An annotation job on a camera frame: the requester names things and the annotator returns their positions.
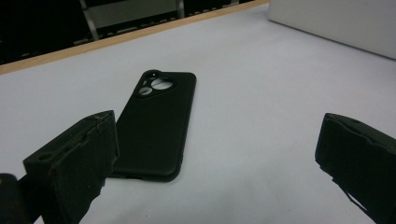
black phone case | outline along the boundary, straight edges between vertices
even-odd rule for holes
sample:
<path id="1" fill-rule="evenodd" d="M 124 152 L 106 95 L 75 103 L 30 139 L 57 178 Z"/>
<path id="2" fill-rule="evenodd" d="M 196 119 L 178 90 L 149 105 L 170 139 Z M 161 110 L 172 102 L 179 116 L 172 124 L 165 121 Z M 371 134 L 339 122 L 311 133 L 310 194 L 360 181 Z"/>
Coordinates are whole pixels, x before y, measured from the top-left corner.
<path id="1" fill-rule="evenodd" d="M 155 80 L 173 85 L 155 90 Z M 111 176 L 168 182 L 183 160 L 196 77 L 150 70 L 140 78 L 117 121 L 120 157 Z"/>

white table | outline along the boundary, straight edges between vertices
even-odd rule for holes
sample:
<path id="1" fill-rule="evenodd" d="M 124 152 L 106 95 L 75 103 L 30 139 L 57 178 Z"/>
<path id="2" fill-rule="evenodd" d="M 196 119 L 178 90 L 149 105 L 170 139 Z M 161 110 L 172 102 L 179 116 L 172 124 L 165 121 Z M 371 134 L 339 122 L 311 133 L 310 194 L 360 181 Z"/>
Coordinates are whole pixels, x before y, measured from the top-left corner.
<path id="1" fill-rule="evenodd" d="M 396 137 L 396 62 L 267 9 L 0 76 L 0 171 L 21 178 L 22 160 L 78 120 L 118 117 L 146 70 L 186 71 L 198 82 L 177 179 L 109 178 L 81 223 L 373 223 L 314 153 L 326 112 Z"/>

